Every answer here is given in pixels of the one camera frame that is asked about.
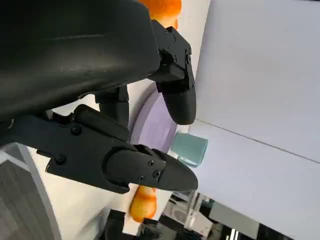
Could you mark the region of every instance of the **white table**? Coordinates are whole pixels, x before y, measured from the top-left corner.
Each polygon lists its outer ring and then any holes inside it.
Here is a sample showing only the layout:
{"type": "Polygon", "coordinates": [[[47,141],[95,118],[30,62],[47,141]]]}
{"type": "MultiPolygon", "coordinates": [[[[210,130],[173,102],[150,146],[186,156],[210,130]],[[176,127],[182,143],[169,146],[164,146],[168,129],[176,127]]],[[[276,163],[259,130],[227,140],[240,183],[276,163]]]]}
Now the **white table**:
{"type": "MultiPolygon", "coordinates": [[[[192,47],[192,67],[197,71],[198,59],[205,27],[206,16],[210,0],[183,0],[182,14],[179,19],[179,32],[186,38],[192,47]]],[[[147,97],[145,90],[151,90],[150,80],[143,80],[128,86],[130,98],[130,124],[136,118],[147,97]]],[[[86,104],[98,109],[94,96],[85,98],[55,109],[60,114],[68,115],[77,105],[86,104]]],[[[82,184],[66,178],[55,176],[45,172],[49,159],[38,155],[36,150],[29,148],[30,158],[27,160],[29,170],[39,189],[41,198],[50,218],[54,237],[57,240],[90,240],[94,239],[104,228],[109,209],[128,211],[137,185],[130,185],[130,192],[117,194],[82,184]]],[[[154,219],[159,219],[165,208],[171,192],[157,190],[157,212],[154,219]]],[[[125,218],[124,232],[136,234],[139,224],[129,216],[125,218]]]]}

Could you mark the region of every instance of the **screw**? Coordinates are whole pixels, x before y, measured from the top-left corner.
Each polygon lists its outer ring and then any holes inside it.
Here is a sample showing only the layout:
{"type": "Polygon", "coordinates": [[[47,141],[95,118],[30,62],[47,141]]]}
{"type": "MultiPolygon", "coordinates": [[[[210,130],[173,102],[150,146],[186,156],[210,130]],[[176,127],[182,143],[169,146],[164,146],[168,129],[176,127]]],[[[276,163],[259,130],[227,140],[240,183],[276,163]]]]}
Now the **screw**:
{"type": "Polygon", "coordinates": [[[160,177],[160,174],[161,172],[159,170],[155,170],[152,174],[152,176],[155,178],[155,179],[158,179],[160,177]]]}
{"type": "Polygon", "coordinates": [[[154,161],[149,161],[149,162],[148,162],[149,168],[152,168],[154,165],[155,165],[155,162],[154,162],[154,161]]]}
{"type": "Polygon", "coordinates": [[[71,126],[71,128],[70,128],[70,133],[74,136],[79,136],[81,134],[81,132],[82,132],[82,128],[78,124],[75,124],[75,125],[71,126]]]}
{"type": "Polygon", "coordinates": [[[62,165],[67,161],[67,158],[64,155],[59,155],[59,156],[54,158],[54,161],[56,162],[56,164],[62,165]]]}
{"type": "Polygon", "coordinates": [[[139,181],[139,183],[141,183],[142,184],[142,182],[145,180],[145,177],[144,176],[140,176],[140,177],[138,177],[138,181],[139,181]]]}

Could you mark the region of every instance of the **purple plate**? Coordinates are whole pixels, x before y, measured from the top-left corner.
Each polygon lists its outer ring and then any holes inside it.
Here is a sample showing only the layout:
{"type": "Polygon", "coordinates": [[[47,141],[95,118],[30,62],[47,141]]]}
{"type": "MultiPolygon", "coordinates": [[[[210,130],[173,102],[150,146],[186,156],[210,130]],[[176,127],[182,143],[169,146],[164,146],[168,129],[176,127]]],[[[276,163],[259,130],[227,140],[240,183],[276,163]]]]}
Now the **purple plate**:
{"type": "Polygon", "coordinates": [[[177,124],[171,119],[162,94],[155,91],[137,116],[130,143],[142,144],[167,153],[176,130],[177,124]]]}

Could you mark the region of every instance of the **orange fruit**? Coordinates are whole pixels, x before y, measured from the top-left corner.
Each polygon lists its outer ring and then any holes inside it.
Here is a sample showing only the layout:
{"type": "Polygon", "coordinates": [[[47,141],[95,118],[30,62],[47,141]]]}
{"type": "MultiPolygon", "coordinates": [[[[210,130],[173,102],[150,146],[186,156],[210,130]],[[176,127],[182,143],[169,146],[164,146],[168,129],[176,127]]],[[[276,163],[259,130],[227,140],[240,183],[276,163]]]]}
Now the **orange fruit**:
{"type": "Polygon", "coordinates": [[[139,186],[131,206],[130,215],[133,220],[142,223],[144,219],[151,219],[157,211],[156,189],[148,186],[139,186]]]}
{"type": "Polygon", "coordinates": [[[150,18],[162,26],[178,28],[178,16],[181,12],[181,0],[139,0],[150,13],[150,18]]]}

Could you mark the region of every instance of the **wall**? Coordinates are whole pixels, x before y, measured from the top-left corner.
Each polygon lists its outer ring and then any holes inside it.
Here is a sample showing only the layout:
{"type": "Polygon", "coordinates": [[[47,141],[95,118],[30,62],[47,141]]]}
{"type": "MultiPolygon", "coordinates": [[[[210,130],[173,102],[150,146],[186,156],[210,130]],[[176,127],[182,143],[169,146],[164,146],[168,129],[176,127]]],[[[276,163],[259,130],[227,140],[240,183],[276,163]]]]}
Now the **wall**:
{"type": "Polygon", "coordinates": [[[295,240],[319,239],[319,16],[316,1],[212,0],[190,128],[209,139],[200,192],[295,240]]]}

